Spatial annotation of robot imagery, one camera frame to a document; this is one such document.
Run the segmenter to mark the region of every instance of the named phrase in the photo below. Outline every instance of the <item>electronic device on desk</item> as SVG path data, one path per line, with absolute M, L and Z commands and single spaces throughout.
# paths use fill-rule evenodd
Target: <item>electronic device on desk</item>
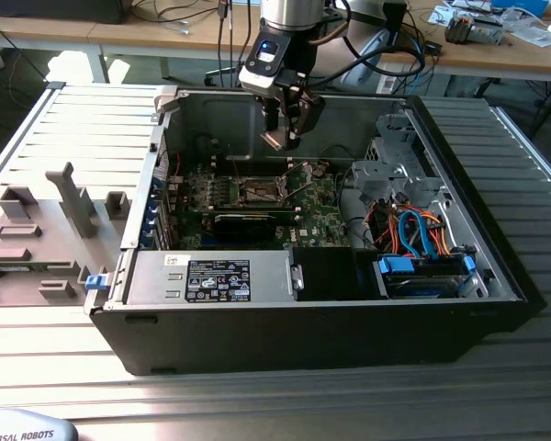
M 0 0 L 0 17 L 39 17 L 121 23 L 132 0 Z
M 500 44 L 504 37 L 504 27 L 493 17 L 472 17 L 465 12 L 455 11 L 444 30 L 444 37 L 454 44 L 465 44 L 468 41 Z

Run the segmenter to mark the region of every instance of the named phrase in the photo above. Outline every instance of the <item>blue cable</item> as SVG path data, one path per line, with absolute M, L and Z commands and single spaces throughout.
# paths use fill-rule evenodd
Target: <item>blue cable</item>
M 416 211 L 412 211 L 411 209 L 409 209 L 408 211 L 404 211 L 404 213 L 402 213 L 398 223 L 398 234 L 400 237 L 400 241 L 402 242 L 402 245 L 404 245 L 404 248 L 406 248 L 408 251 L 414 254 L 414 257 L 416 257 L 417 259 L 421 258 L 420 253 L 416 251 L 412 247 L 412 245 L 410 245 L 406 240 L 404 228 L 406 227 L 406 221 L 408 220 L 408 217 L 410 215 L 414 216 L 417 222 L 419 222 L 419 229 L 421 230 L 421 240 L 422 240 L 422 247 L 424 248 L 424 252 L 428 254 L 432 259 L 438 259 L 439 255 L 436 253 L 436 251 L 434 251 L 433 243 L 429 241 L 429 236 L 426 230 L 426 222 L 424 221 L 424 219 L 419 213 L 417 213 Z
M 414 47 L 416 47 L 416 50 L 419 52 L 419 54 L 422 54 L 421 47 L 419 46 L 419 42 L 415 40 L 412 36 L 410 36 L 410 39 L 414 43 Z M 408 95 L 412 95 L 412 92 L 414 92 L 414 89 L 416 89 L 416 86 L 419 85 L 419 79 L 421 78 L 421 73 L 418 72 L 416 76 L 414 77 L 414 85 L 412 86 L 412 89 L 408 93 Z

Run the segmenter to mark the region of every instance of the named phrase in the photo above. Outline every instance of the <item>blue latch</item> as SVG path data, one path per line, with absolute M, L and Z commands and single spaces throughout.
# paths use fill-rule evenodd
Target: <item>blue latch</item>
M 469 274 L 473 273 L 476 270 L 476 262 L 471 255 L 466 255 L 463 258 L 463 263 L 466 265 L 467 272 Z
M 85 288 L 87 290 L 96 289 L 98 291 L 106 291 L 110 288 L 110 283 L 108 283 L 109 276 L 110 273 L 88 276 L 85 280 Z

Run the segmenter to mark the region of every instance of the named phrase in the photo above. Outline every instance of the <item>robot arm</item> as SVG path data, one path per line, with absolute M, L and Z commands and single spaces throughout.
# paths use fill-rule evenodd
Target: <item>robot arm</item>
M 261 103 L 263 138 L 278 151 L 296 149 L 300 136 L 314 129 L 324 108 L 324 99 L 309 91 L 308 79 L 316 62 L 318 47 L 341 37 L 349 28 L 350 0 L 341 1 L 345 13 L 331 7 L 331 0 L 261 2 L 259 35 L 239 79 L 242 87 L 252 92 L 255 100 Z M 380 3 L 382 0 L 373 0 L 375 5 Z M 383 3 L 387 16 L 390 15 L 387 5 L 392 4 L 390 8 L 398 4 L 403 6 L 402 9 L 398 7 L 401 13 L 393 12 L 393 19 L 386 20 L 391 39 L 387 44 L 392 45 L 406 5 L 403 0 L 385 0 Z M 279 124 L 280 116 L 286 121 L 284 125 Z

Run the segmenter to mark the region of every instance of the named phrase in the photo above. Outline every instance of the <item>wooden desk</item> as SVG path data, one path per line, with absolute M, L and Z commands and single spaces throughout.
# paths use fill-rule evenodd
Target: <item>wooden desk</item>
M 168 6 L 184 3 L 180 0 L 157 0 L 158 10 Z M 216 5 L 216 0 L 205 0 L 193 7 L 178 9 L 167 13 L 165 17 L 185 17 L 196 12 L 204 11 Z M 142 17 L 157 19 L 152 12 L 150 5 L 139 6 L 135 11 Z M 254 43 L 259 28 L 260 11 L 259 7 L 251 8 L 252 36 L 249 44 Z M 189 30 L 189 35 L 180 34 L 174 29 L 170 29 L 160 23 L 148 23 L 135 16 L 127 17 L 122 25 L 103 25 L 96 24 L 88 35 L 91 43 L 111 46 L 132 46 L 149 48 L 166 48 L 189 51 L 214 51 L 217 50 L 219 38 L 219 16 L 216 11 L 211 11 L 201 16 L 189 18 L 188 26 L 174 23 L 172 26 Z M 233 49 L 240 51 L 247 34 L 247 7 L 233 7 Z M 225 21 L 222 33 L 222 47 L 229 48 L 229 23 Z
M 410 2 L 416 26 L 424 37 L 443 45 L 441 57 L 435 67 L 437 73 L 551 81 L 551 46 L 539 48 L 510 33 L 506 33 L 500 45 L 448 43 L 444 39 L 445 28 L 426 21 L 434 7 L 440 3 L 438 0 Z M 551 22 L 551 7 L 546 10 L 543 20 Z M 411 24 L 408 16 L 405 17 L 405 22 Z M 412 58 L 407 54 L 396 53 L 384 55 L 382 62 L 386 69 L 392 71 L 408 70 Z
M 158 10 L 184 3 L 182 0 L 157 0 Z M 435 68 L 439 74 L 457 74 L 481 77 L 517 78 L 526 80 L 551 81 L 551 47 L 538 48 L 530 43 L 506 35 L 503 44 L 488 45 L 470 43 L 455 45 L 444 40 L 444 28 L 426 23 L 439 0 L 410 1 L 412 14 L 419 29 L 428 40 L 443 44 L 443 53 Z M 214 7 L 215 0 L 201 0 L 196 6 L 178 9 L 165 16 L 183 17 Z M 233 51 L 238 56 L 247 32 L 246 6 L 235 6 Z M 152 3 L 146 2 L 136 8 L 136 13 L 148 19 L 157 19 Z M 259 7 L 252 7 L 253 44 L 259 26 Z M 544 16 L 551 21 L 551 8 Z M 134 16 L 128 16 L 122 25 L 104 25 L 93 22 L 49 20 L 38 18 L 0 17 L 0 29 L 23 49 L 44 49 L 53 51 L 83 51 L 87 54 L 97 82 L 107 81 L 106 64 L 103 55 L 126 54 L 156 56 L 163 59 L 162 75 L 169 76 L 167 59 L 203 58 L 217 59 L 217 41 L 219 19 L 216 12 L 192 17 L 189 25 L 173 26 L 187 28 L 184 35 L 160 23 L 149 23 Z M 229 27 L 225 23 L 223 30 L 222 58 L 229 58 Z M 0 47 L 10 46 L 0 36 Z M 406 70 L 412 59 L 405 54 L 386 55 L 382 66 L 388 70 Z M 379 92 L 387 92 L 391 81 L 380 82 Z

